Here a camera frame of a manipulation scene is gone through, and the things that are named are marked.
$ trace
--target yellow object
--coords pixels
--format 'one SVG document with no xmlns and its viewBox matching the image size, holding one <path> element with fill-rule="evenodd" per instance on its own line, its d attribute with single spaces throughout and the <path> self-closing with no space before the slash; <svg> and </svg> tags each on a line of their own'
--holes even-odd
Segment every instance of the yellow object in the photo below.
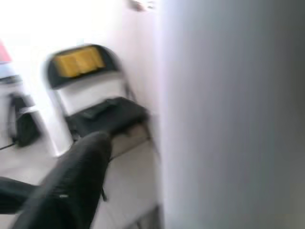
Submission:
<svg viewBox="0 0 305 229">
<path fill-rule="evenodd" d="M 88 48 L 85 48 L 85 49 L 89 50 L 89 52 L 91 54 L 91 57 L 92 57 L 95 65 L 98 68 L 104 68 L 106 66 L 104 61 L 101 58 L 101 55 L 100 55 L 99 51 L 97 51 L 97 49 L 95 47 L 88 47 Z"/>
<path fill-rule="evenodd" d="M 57 56 L 56 64 L 64 77 L 76 77 L 81 74 L 73 53 Z"/>
<path fill-rule="evenodd" d="M 92 46 L 59 55 L 56 64 L 61 75 L 69 78 L 106 66 L 98 50 Z"/>
<path fill-rule="evenodd" d="M 88 73 L 97 69 L 97 66 L 92 58 L 91 52 L 88 49 L 81 49 L 73 53 L 76 63 L 80 68 L 81 73 Z"/>
</svg>

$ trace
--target black bag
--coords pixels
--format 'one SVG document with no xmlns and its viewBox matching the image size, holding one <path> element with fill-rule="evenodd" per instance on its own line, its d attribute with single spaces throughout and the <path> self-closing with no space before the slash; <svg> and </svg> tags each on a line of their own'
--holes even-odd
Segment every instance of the black bag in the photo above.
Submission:
<svg viewBox="0 0 305 229">
<path fill-rule="evenodd" d="M 12 93 L 9 97 L 8 136 L 12 140 L 12 145 L 28 146 L 41 133 L 33 119 L 33 114 L 24 112 L 29 107 L 24 98 L 17 93 Z"/>
</svg>

